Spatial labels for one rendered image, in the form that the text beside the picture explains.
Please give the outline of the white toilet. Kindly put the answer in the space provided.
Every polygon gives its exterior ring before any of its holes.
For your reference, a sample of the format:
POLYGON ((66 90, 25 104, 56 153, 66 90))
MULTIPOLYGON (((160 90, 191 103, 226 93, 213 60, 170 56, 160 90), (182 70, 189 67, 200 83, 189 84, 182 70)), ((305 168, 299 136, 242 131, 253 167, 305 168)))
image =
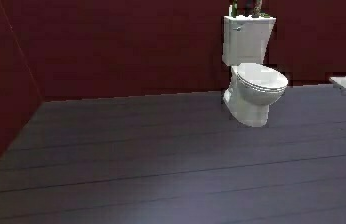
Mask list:
POLYGON ((284 93, 288 79, 263 64, 276 18, 223 17, 222 62, 230 68, 223 102, 231 115, 250 127, 264 126, 269 107, 284 93))

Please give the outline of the dark house plant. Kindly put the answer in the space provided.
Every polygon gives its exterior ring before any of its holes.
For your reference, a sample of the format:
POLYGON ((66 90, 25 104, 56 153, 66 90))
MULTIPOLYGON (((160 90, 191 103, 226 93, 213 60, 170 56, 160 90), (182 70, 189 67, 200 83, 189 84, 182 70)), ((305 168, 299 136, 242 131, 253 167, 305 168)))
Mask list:
POLYGON ((263 6, 263 0, 252 0, 252 9, 251 9, 251 15, 253 18, 269 18, 270 15, 262 12, 262 6, 263 6))

